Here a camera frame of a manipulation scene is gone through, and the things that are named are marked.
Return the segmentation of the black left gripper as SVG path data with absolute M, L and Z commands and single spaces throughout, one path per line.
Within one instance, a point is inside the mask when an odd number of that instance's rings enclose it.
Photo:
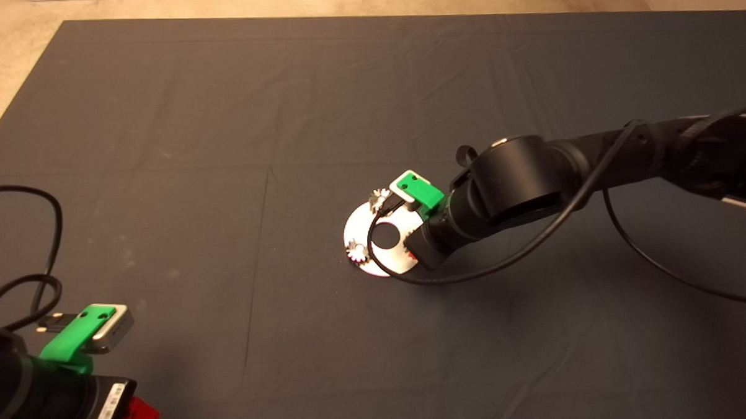
M 137 382 L 126 377 L 92 376 L 81 419 L 160 419 L 160 412 L 136 392 Z

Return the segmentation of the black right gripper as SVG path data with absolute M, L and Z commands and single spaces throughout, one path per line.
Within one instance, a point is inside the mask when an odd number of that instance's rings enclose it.
M 441 241 L 433 238 L 430 227 L 419 226 L 405 237 L 406 250 L 417 262 L 429 271 L 434 271 L 453 253 L 453 250 Z

